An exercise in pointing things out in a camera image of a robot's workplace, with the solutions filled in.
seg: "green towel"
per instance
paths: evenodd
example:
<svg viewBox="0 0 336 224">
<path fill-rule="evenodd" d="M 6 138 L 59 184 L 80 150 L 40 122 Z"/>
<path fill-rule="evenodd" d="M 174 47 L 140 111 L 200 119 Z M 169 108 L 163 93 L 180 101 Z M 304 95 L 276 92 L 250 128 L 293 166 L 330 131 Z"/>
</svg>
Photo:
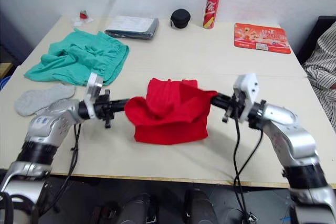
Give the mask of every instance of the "green towel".
<svg viewBox="0 0 336 224">
<path fill-rule="evenodd" d="M 86 85 L 91 72 L 108 85 L 116 79 L 129 53 L 129 47 L 98 32 L 75 29 L 63 41 L 53 43 L 41 62 L 25 73 L 33 81 L 65 81 Z"/>
</svg>

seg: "soda can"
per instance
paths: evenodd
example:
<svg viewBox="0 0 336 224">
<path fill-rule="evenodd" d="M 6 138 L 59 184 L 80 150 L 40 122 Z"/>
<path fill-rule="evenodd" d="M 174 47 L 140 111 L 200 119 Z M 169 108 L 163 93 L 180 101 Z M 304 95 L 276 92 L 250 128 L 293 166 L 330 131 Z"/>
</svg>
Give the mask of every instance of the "soda can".
<svg viewBox="0 0 336 224">
<path fill-rule="evenodd" d="M 214 27 L 218 4 L 219 0 L 206 1 L 204 21 L 203 21 L 204 28 L 211 29 Z"/>
</svg>

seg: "red object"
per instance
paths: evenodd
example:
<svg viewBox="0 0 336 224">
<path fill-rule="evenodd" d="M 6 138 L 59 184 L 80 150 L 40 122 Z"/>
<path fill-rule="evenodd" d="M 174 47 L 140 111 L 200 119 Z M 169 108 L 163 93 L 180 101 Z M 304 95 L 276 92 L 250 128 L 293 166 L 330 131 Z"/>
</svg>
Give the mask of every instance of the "red object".
<svg viewBox="0 0 336 224">
<path fill-rule="evenodd" d="M 87 19 L 89 16 L 88 16 L 88 14 L 86 13 L 85 10 L 82 10 L 79 14 L 79 17 L 82 18 L 82 19 Z"/>
<path fill-rule="evenodd" d="M 285 30 L 277 27 L 236 23 L 235 46 L 290 54 Z"/>
<path fill-rule="evenodd" d="M 219 0 L 207 0 L 204 14 L 203 27 L 211 29 L 214 27 Z"/>
<path fill-rule="evenodd" d="M 216 91 L 197 88 L 196 80 L 160 81 L 148 84 L 146 99 L 134 97 L 125 105 L 135 125 L 134 138 L 152 144 L 178 144 L 204 139 L 210 101 Z"/>
</svg>

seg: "gray sock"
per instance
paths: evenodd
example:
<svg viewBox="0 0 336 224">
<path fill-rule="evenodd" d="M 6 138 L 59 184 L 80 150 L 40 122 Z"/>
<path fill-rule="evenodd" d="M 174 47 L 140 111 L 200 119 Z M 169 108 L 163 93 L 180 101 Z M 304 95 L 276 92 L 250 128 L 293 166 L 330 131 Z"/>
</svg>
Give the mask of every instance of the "gray sock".
<svg viewBox="0 0 336 224">
<path fill-rule="evenodd" d="M 27 116 L 60 99 L 69 98 L 74 93 L 75 86 L 66 86 L 61 83 L 47 90 L 28 90 L 15 101 L 14 108 L 20 115 Z"/>
</svg>

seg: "red cloth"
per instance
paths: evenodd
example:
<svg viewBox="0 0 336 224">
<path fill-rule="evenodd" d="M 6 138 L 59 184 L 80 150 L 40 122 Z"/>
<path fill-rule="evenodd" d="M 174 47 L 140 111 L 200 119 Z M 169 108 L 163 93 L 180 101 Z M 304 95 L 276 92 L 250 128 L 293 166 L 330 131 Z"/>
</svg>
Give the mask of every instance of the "red cloth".
<svg viewBox="0 0 336 224">
<path fill-rule="evenodd" d="M 178 144 L 208 136 L 206 118 L 216 91 L 197 88 L 196 80 L 160 81 L 148 84 L 146 99 L 134 97 L 125 105 L 135 125 L 135 139 L 152 144 Z"/>
</svg>

